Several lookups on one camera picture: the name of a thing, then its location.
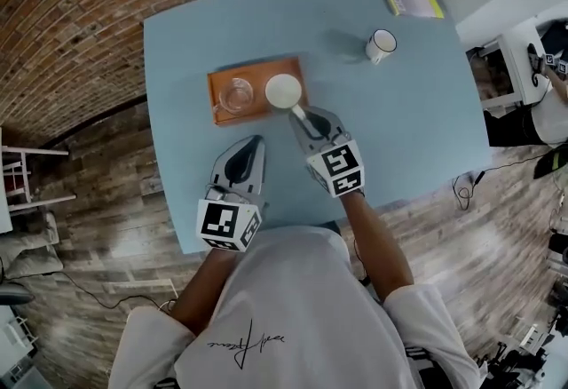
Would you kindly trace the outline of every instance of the white t-shirt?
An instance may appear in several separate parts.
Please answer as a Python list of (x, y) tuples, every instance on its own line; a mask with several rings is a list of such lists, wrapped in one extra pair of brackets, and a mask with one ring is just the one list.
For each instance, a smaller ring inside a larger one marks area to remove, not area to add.
[(568, 106), (556, 91), (548, 91), (531, 112), (534, 129), (543, 142), (555, 146), (568, 139)]
[(108, 387), (174, 377), (181, 389), (416, 389), (423, 362), (407, 357), (416, 347), (454, 389), (479, 388), (434, 287), (401, 288), (380, 306), (352, 275), (341, 236), (295, 226), (255, 237), (198, 337), (152, 307), (135, 309)]

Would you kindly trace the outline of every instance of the white mug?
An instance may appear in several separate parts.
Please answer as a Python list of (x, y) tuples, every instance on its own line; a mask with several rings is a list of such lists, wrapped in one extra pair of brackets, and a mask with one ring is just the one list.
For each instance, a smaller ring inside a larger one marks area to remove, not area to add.
[(365, 47), (365, 53), (371, 62), (378, 64), (397, 49), (397, 39), (388, 30), (376, 30)]

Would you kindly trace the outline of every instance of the blue table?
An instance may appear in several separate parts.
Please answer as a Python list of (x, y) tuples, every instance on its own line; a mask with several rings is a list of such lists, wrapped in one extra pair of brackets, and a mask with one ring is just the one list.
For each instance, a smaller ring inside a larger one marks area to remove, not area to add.
[[(397, 50), (378, 66), (364, 45), (389, 29)], [(154, 146), (184, 253), (215, 159), (261, 134), (267, 143), (264, 225), (344, 217), (311, 181), (284, 115), (216, 127), (207, 73), (299, 56), (310, 103), (337, 113), (359, 144), (372, 206), (416, 197), (487, 165), (490, 150), (476, 85), (454, 23), (395, 17), (384, 0), (198, 0), (145, 23), (146, 88)]]

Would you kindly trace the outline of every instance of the white marker cube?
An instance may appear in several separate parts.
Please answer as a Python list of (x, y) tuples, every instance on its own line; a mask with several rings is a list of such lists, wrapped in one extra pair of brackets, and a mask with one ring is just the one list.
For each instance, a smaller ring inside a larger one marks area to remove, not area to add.
[(337, 196), (365, 185), (365, 171), (354, 140), (308, 157), (311, 175), (329, 194)]
[(245, 251), (262, 221), (254, 204), (199, 200), (195, 232), (212, 248)]

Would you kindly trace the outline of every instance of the t-shirt sleeve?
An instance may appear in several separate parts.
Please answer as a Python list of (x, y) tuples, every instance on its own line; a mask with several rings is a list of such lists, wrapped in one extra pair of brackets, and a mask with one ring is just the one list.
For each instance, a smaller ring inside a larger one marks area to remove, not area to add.
[(108, 389), (151, 389), (175, 377), (174, 362), (194, 339), (167, 314), (153, 307), (135, 308), (122, 333)]
[(383, 307), (405, 348), (422, 348), (446, 373), (453, 389), (478, 389), (479, 368), (468, 356), (438, 290), (412, 285), (393, 291)]

